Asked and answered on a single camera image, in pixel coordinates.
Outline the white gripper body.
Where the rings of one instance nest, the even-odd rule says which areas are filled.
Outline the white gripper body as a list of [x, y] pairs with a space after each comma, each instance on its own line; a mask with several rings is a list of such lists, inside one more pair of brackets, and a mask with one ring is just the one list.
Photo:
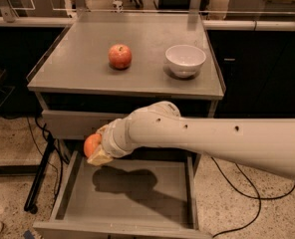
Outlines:
[[129, 122], [126, 119], [115, 119], [110, 122], [102, 135], [102, 146], [113, 158], [131, 154], [138, 146], [130, 138]]

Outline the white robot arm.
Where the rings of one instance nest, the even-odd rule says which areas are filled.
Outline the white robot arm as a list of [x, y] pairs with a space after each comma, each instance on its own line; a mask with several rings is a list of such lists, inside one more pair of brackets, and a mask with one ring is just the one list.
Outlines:
[[295, 119], [190, 119], [159, 102], [99, 128], [85, 140], [84, 153], [99, 166], [140, 147], [204, 151], [295, 180]]

